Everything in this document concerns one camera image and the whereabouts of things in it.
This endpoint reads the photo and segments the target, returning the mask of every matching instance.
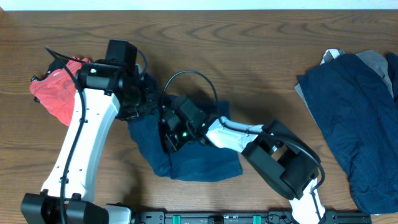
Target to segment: gray cloth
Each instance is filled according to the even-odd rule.
[[[359,59],[361,59],[367,66],[369,66],[369,68],[373,69],[381,77],[384,84],[386,84],[391,97],[394,97],[394,94],[392,93],[391,80],[388,76],[387,60],[374,50],[365,50],[364,52],[356,53],[355,55],[358,56]]]

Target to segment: red fabric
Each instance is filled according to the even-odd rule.
[[[81,66],[80,62],[72,60],[67,63],[67,67],[74,76]],[[40,100],[50,114],[69,126],[75,105],[76,88],[65,69],[53,71],[45,80],[33,81],[30,92]]]

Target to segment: wood grain surface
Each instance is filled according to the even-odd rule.
[[[141,49],[160,86],[179,70],[199,70],[220,98],[231,102],[236,121],[281,120],[322,159],[322,203],[357,209],[345,173],[293,86],[297,75],[320,63],[326,49],[398,52],[397,11],[5,12],[0,20],[0,223],[25,223],[22,198],[39,193],[67,131],[29,92],[32,75],[43,74],[52,61],[44,46],[98,59],[109,39],[126,39]],[[200,77],[180,77],[170,86],[170,93],[197,92],[212,98]],[[115,121],[99,165],[95,203],[168,211],[290,207],[240,160],[244,174],[217,183],[157,177],[130,139],[127,124]],[[373,221],[398,223],[398,215]]]

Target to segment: folded clothing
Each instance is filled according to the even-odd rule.
[[[207,113],[214,113],[214,104],[195,103]],[[220,102],[222,116],[229,118],[229,103]],[[131,139],[134,140],[154,173],[160,177],[185,181],[215,182],[243,173],[238,153],[230,149],[204,146],[188,142],[177,152],[169,154],[162,147],[159,134],[159,112],[141,119],[128,121]]]
[[[398,109],[394,88],[386,85],[390,77],[371,67],[363,57],[343,54],[298,82],[349,178],[357,207],[365,213],[393,213],[398,212]]]
[[[80,62],[72,60],[67,63],[67,67],[74,76],[81,66]],[[50,114],[69,126],[75,105],[76,87],[65,69],[52,70],[52,68],[54,68],[53,64],[49,68],[50,74],[44,80],[32,80],[30,92],[39,99]]]

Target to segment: wire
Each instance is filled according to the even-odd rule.
[[[141,55],[142,59],[144,60],[144,69],[142,69],[142,72],[141,72],[140,75],[145,75],[147,73],[147,70],[148,70],[147,57],[145,57],[144,53],[142,53],[140,50],[137,50],[137,51]]]
[[[73,153],[75,152],[75,148],[76,148],[77,142],[79,140],[81,130],[83,129],[83,125],[86,122],[86,105],[85,105],[85,99],[83,97],[83,92],[81,90],[78,80],[73,76],[72,72],[69,70],[67,65],[58,57],[58,55],[60,55],[60,54],[54,52],[47,46],[45,47],[45,49],[50,53],[51,56],[54,57],[55,60],[59,60],[62,67],[65,69],[65,71],[67,71],[69,77],[72,79],[72,81],[75,84],[75,87],[77,89],[77,92],[79,94],[80,101],[81,101],[81,118],[80,118],[79,127],[77,129],[75,139],[73,140],[72,146],[70,148],[69,155],[68,155],[67,161],[65,163],[65,168],[63,169],[63,174],[62,174],[62,178],[61,178],[61,192],[60,192],[61,222],[63,224],[67,224],[67,213],[65,210],[65,187],[66,187],[66,183],[67,183],[67,175],[68,175],[68,171],[69,171],[69,165],[72,160]]]
[[[61,58],[65,58],[65,59],[68,59],[68,60],[72,60],[72,61],[75,61],[75,62],[80,62],[80,63],[86,63],[85,61],[82,61],[82,60],[78,60],[78,59],[75,59],[75,58],[71,58],[71,57],[68,57],[68,56],[66,56],[66,55],[63,55],[63,54],[60,54],[60,53],[58,53],[58,52],[55,52],[55,51],[53,51],[53,50],[50,50],[52,53],[54,53],[55,55],[58,55],[59,57],[61,57]]]
[[[219,111],[218,111],[218,95],[217,95],[216,88],[214,87],[214,85],[212,84],[212,82],[210,81],[210,79],[208,79],[204,74],[202,74],[202,73],[200,73],[200,72],[198,72],[198,71],[196,71],[196,70],[182,70],[182,71],[177,72],[176,74],[174,74],[174,75],[169,79],[169,81],[166,83],[166,86],[164,86],[164,89],[163,89],[163,94],[162,94],[162,97],[161,97],[161,100],[160,100],[160,110],[161,110],[162,107],[163,107],[164,95],[166,94],[167,88],[169,87],[169,85],[171,84],[171,82],[173,81],[173,79],[174,79],[175,77],[177,77],[177,76],[179,76],[179,75],[181,75],[181,74],[185,74],[185,73],[197,74],[197,75],[203,77],[203,78],[210,84],[211,89],[213,90],[213,93],[214,93],[214,97],[215,97],[216,112],[217,112],[217,114],[219,114]]]

